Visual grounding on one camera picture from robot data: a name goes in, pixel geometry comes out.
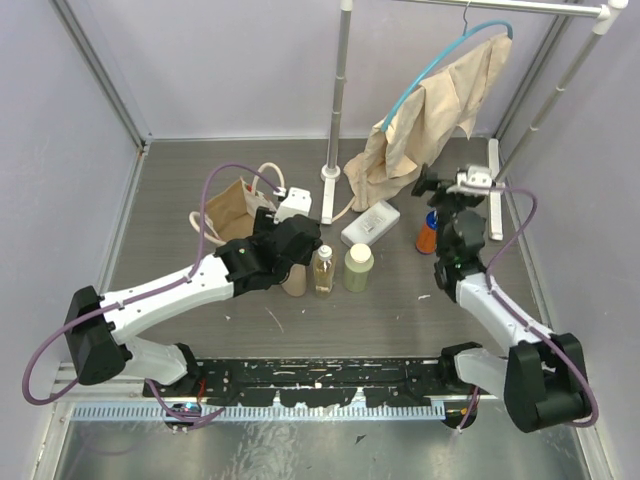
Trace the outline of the white bottle dark cap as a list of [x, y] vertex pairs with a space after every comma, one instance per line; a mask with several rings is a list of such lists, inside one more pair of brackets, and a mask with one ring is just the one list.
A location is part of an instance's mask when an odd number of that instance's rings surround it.
[[381, 200], [363, 212], [340, 233], [341, 241], [351, 247], [366, 244], [371, 247], [400, 219], [400, 212], [387, 201]]

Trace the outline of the clear bottle white cap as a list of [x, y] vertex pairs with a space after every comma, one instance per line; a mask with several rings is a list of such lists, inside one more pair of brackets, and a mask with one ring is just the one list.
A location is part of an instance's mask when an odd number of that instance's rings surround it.
[[331, 294], [334, 286], [335, 266], [333, 248], [327, 244], [321, 245], [315, 252], [312, 263], [315, 293], [319, 297], [327, 297]]

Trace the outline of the olive green lotion bottle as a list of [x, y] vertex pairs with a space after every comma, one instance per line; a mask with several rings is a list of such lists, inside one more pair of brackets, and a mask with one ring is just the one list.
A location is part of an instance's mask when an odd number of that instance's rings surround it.
[[368, 245], [357, 243], [351, 246], [345, 255], [343, 273], [345, 288], [353, 293], [363, 292], [373, 265], [374, 256]]

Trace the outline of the beige shirt on hanger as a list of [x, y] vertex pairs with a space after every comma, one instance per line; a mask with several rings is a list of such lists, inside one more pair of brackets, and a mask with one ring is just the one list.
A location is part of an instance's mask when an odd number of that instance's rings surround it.
[[382, 122], [372, 127], [364, 150], [344, 166], [354, 211], [389, 200], [417, 180], [458, 128], [471, 135], [511, 46], [507, 34], [490, 37], [419, 82], [386, 129]]

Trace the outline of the watermelon print canvas bag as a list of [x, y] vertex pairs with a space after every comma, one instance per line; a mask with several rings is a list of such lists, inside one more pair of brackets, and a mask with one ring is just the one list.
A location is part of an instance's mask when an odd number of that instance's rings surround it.
[[257, 188], [259, 176], [251, 183], [240, 178], [205, 204], [204, 238], [216, 246], [252, 234], [256, 211], [266, 207], [275, 211], [271, 199]]

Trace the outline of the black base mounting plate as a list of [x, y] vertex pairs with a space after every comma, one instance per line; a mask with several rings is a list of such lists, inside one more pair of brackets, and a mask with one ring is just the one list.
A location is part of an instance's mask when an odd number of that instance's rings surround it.
[[198, 359], [196, 369], [163, 398], [202, 395], [211, 406], [293, 408], [351, 405], [358, 394], [376, 408], [429, 406], [437, 397], [466, 396], [473, 387], [455, 380], [438, 358]]

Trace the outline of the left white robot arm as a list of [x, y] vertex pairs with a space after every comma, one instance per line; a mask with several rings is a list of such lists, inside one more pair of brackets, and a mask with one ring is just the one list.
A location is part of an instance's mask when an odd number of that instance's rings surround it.
[[320, 224], [304, 215], [259, 221], [253, 235], [235, 239], [200, 263], [129, 290], [99, 295], [77, 290], [65, 319], [67, 346], [79, 384], [119, 374], [150, 379], [178, 396], [194, 393], [200, 372], [184, 345], [161, 345], [141, 333], [201, 305], [282, 283], [295, 265], [308, 265], [321, 245]]

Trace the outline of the beige bottle round cap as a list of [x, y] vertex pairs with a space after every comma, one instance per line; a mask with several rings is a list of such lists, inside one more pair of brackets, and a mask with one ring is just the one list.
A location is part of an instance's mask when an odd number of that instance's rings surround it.
[[304, 265], [294, 264], [286, 280], [281, 284], [281, 287], [292, 297], [302, 297], [307, 290], [306, 267]]

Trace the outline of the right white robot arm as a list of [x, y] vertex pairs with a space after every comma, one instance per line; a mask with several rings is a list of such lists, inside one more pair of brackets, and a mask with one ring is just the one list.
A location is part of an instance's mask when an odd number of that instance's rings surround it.
[[599, 407], [581, 343], [528, 315], [499, 287], [493, 265], [481, 259], [486, 221], [476, 208], [503, 190], [488, 168], [470, 165], [453, 179], [422, 166], [411, 191], [415, 197], [432, 194], [428, 204], [436, 218], [438, 287], [479, 321], [504, 352], [495, 356], [475, 344], [443, 350], [440, 385], [452, 394], [472, 386], [495, 396], [525, 433], [560, 424], [588, 428], [597, 422]]

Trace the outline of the aluminium frame post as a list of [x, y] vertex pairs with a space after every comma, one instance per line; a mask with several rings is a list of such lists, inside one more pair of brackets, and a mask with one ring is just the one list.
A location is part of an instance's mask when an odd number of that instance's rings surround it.
[[151, 133], [133, 93], [110, 51], [108, 42], [87, 1], [50, 1], [75, 43], [116, 117], [138, 149], [152, 141]]

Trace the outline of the metal clothes rack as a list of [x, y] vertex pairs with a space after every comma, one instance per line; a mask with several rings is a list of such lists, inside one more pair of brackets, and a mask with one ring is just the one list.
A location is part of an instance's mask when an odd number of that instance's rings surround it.
[[[585, 17], [592, 18], [595, 21], [592, 33], [590, 34], [587, 42], [584, 44], [580, 53], [575, 57], [573, 63], [566, 70], [562, 80], [556, 87], [556, 93], [550, 94], [545, 105], [540, 109], [537, 114], [534, 123], [530, 126], [530, 130], [523, 136], [522, 142], [519, 142], [518, 147], [514, 150], [514, 153], [505, 161], [500, 170], [496, 170], [499, 166], [499, 140], [492, 138], [489, 140], [488, 155], [489, 155], [489, 167], [492, 167], [492, 173], [495, 174], [496, 180], [502, 180], [508, 171], [508, 164], [511, 162], [511, 157], [515, 159], [516, 151], [521, 146], [523, 148], [524, 143], [533, 134], [538, 126], [541, 126], [545, 121], [548, 113], [555, 105], [557, 99], [560, 98], [563, 89], [569, 85], [580, 66], [584, 63], [593, 47], [597, 44], [600, 37], [604, 36], [614, 22], [617, 20], [621, 12], [627, 7], [628, 1], [607, 1], [599, 7], [584, 6], [577, 3], [565, 2], [565, 3], [545, 3], [539, 1], [405, 1], [414, 3], [425, 4], [441, 4], [441, 5], [455, 5], [465, 8], [463, 12], [464, 30], [463, 36], [467, 35], [464, 39], [470, 38], [472, 35], [471, 30], [468, 30], [468, 21], [466, 19], [467, 9], [469, 7], [478, 9], [491, 9], [491, 10], [504, 10], [504, 11], [516, 11], [535, 14], [555, 15], [557, 17]], [[341, 168], [338, 165], [338, 151], [339, 151], [339, 136], [340, 136], [340, 124], [342, 115], [342, 103], [344, 95], [344, 86], [346, 83], [346, 64], [347, 53], [349, 44], [350, 33], [350, 21], [351, 13], [353, 10], [353, 1], [340, 1], [340, 27], [339, 27], [339, 40], [337, 50], [337, 63], [334, 81], [333, 91], [333, 105], [331, 114], [331, 126], [328, 140], [326, 163], [321, 169], [321, 178], [324, 182], [324, 192], [322, 198], [321, 208], [321, 223], [324, 225], [331, 225], [333, 222], [341, 218], [347, 213], [348, 209], [345, 207], [342, 212], [334, 214], [334, 199], [335, 199], [335, 186], [341, 175]], [[460, 42], [455, 45], [462, 44], [464, 39], [460, 39]], [[503, 239], [503, 226], [502, 226], [502, 213], [501, 213], [501, 200], [497, 197], [497, 194], [491, 194], [489, 197], [489, 237], [492, 240]]]

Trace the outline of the teal clothes hanger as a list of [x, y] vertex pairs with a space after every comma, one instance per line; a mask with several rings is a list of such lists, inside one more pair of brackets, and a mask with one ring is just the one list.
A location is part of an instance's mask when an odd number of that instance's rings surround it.
[[454, 40], [451, 44], [449, 44], [446, 48], [444, 48], [412, 81], [412, 83], [404, 90], [398, 100], [394, 103], [394, 105], [389, 110], [388, 114], [382, 121], [380, 126], [380, 130], [382, 132], [386, 132], [389, 128], [391, 121], [394, 119], [396, 114], [398, 113], [400, 107], [403, 103], [408, 99], [408, 97], [412, 94], [412, 92], [419, 86], [422, 80], [424, 80], [448, 55], [454, 52], [460, 45], [466, 42], [469, 38], [476, 35], [477, 33], [492, 28], [492, 27], [504, 27], [507, 33], [507, 37], [509, 39], [513, 38], [513, 27], [512, 25], [505, 20], [491, 20], [488, 22], [484, 22], [476, 25], [473, 28], [467, 28], [463, 31], [462, 35], [459, 36], [456, 40]]

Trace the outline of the orange bottle blue pump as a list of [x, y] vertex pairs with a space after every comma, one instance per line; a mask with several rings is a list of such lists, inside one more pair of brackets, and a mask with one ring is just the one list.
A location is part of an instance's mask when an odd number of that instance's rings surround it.
[[437, 245], [437, 212], [431, 210], [425, 217], [423, 226], [416, 238], [415, 248], [423, 254], [433, 254]]

